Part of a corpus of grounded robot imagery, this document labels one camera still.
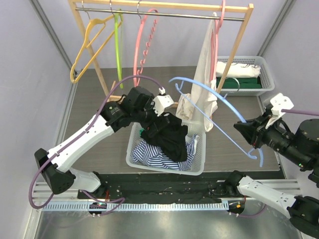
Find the black tank top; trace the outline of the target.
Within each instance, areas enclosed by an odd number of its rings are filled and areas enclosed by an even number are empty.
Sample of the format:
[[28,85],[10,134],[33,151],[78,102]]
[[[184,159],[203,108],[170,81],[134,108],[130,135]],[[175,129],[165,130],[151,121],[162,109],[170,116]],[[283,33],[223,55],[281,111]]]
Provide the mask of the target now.
[[141,126],[145,130],[141,138],[148,144],[159,146],[163,153],[174,162],[186,161],[186,139],[188,127],[182,125],[182,120],[172,114],[171,124],[155,137],[147,136],[147,128],[152,123],[142,123]]

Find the blue striped tank top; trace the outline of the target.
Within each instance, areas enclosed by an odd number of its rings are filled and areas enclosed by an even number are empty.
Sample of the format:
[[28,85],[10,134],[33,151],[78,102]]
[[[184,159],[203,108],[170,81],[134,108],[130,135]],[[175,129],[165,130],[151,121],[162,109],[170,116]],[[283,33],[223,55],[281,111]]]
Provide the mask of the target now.
[[174,162],[163,153],[159,146],[150,145],[145,140],[142,140],[131,153],[133,163],[141,163],[153,168],[186,171],[191,168],[200,137],[199,135],[194,134],[192,138],[189,138],[188,136],[185,138],[189,139],[189,142],[186,142],[185,145],[186,161]]

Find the light pink hanger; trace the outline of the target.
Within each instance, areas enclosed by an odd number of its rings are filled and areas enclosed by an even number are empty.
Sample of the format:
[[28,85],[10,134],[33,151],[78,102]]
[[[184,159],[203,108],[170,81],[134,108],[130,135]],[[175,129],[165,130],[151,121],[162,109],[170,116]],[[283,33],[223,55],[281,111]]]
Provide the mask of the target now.
[[222,11],[221,11],[221,17],[219,20],[214,20],[214,28],[212,30],[212,37],[211,37],[211,68],[210,68],[210,79],[212,80],[216,79],[216,66],[217,66],[217,55],[218,55],[218,33],[222,26],[223,20],[224,20],[224,14],[225,14],[225,6],[226,1],[222,1]]

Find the lime green hanger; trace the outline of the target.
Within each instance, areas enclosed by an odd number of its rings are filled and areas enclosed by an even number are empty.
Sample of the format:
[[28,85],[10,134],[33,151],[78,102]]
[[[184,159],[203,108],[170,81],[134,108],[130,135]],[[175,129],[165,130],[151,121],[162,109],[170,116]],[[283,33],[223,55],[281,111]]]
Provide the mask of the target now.
[[120,58],[120,42],[119,42],[119,27],[122,24],[122,17],[119,13],[114,15],[114,38],[115,38],[115,55],[117,64],[118,81],[122,81],[122,62]]

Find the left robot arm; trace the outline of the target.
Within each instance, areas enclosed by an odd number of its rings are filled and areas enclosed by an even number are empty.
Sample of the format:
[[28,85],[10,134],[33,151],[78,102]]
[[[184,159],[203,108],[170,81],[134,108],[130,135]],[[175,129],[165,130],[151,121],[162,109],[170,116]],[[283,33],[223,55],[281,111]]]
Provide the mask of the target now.
[[99,113],[64,142],[48,151],[39,149],[34,156],[52,193],[58,195],[74,188],[102,198],[107,186],[100,175],[76,170],[73,164],[95,144],[133,122],[151,137],[159,133],[169,123],[164,118],[165,109],[174,104],[163,89],[159,92],[154,96],[143,87],[134,87],[121,100],[106,102]]

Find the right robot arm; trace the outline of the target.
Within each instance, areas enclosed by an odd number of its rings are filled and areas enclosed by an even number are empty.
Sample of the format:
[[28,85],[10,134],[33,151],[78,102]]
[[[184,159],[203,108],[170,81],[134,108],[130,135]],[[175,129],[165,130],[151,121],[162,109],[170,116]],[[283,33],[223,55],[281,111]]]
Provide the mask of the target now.
[[[254,119],[239,121],[234,128],[253,147],[263,145],[271,148],[297,167],[309,171],[308,179],[319,183],[319,120],[307,119],[292,132],[284,120],[275,116],[270,107]],[[267,187],[248,175],[233,171],[224,182],[229,196],[252,197],[286,216],[300,232],[313,238],[319,237],[319,201],[311,196],[293,196]]]

